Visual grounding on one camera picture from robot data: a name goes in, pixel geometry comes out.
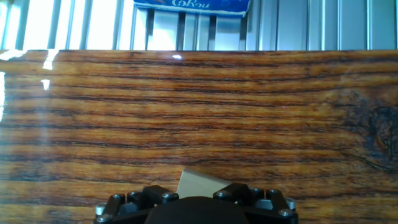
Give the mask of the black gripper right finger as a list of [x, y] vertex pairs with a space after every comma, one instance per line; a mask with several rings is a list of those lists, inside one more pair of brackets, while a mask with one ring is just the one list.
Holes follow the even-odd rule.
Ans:
[[213, 193], [213, 198], [237, 206], [249, 223], [299, 223], [298, 213], [289, 207], [280, 190], [232, 183]]

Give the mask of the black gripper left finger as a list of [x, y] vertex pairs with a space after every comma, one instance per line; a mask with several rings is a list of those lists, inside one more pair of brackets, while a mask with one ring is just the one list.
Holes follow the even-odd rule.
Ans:
[[95, 224], [145, 224], [157, 205], [179, 199], [179, 194], [159, 185], [141, 191], [112, 194], [106, 203], [95, 206]]

